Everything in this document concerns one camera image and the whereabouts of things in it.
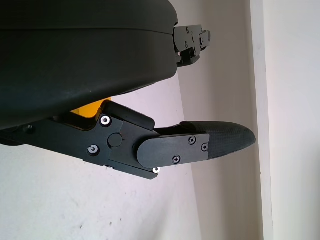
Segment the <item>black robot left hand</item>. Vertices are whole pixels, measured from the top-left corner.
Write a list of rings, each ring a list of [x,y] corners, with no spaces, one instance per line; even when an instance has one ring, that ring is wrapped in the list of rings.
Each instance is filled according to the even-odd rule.
[[[167,0],[3,0],[0,142],[30,145],[152,180],[161,167],[243,150],[232,122],[155,121],[110,101],[172,78],[211,41]]]

